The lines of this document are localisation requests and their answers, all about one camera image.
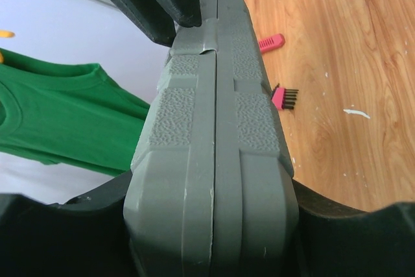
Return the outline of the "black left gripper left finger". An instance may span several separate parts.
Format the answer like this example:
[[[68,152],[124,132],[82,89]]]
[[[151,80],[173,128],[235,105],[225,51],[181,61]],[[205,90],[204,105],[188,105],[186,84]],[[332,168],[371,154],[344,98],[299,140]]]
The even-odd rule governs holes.
[[[132,173],[65,204],[1,195],[2,276],[137,276],[123,205]]]

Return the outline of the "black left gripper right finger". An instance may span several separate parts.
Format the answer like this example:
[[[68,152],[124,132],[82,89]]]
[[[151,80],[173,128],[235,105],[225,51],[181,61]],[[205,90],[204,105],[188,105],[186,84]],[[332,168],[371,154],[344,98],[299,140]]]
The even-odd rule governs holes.
[[[364,212],[294,183],[292,276],[413,276],[414,203]]]

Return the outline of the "grey plastic tool case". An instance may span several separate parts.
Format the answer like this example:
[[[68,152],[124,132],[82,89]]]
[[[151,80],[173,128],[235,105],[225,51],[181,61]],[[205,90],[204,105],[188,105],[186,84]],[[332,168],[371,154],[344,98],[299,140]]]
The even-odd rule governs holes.
[[[141,276],[281,276],[294,169],[244,0],[179,28],[124,202]]]

